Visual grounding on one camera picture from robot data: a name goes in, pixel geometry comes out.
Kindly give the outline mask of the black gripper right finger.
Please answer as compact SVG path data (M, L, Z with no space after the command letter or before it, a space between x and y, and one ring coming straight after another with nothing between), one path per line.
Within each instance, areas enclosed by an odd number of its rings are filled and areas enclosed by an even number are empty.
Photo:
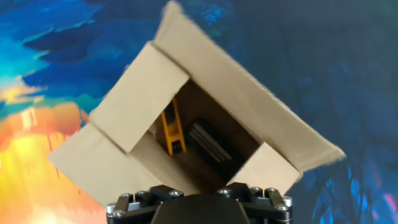
M218 189L216 195L238 201L251 223L293 224L292 198L273 187L262 189L234 182Z

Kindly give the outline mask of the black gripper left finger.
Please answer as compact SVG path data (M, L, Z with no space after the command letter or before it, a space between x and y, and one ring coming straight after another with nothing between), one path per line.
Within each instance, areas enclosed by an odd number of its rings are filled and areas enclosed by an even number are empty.
M121 194L115 203L106 206L107 224L150 223L163 202L182 197L182 191L166 185Z

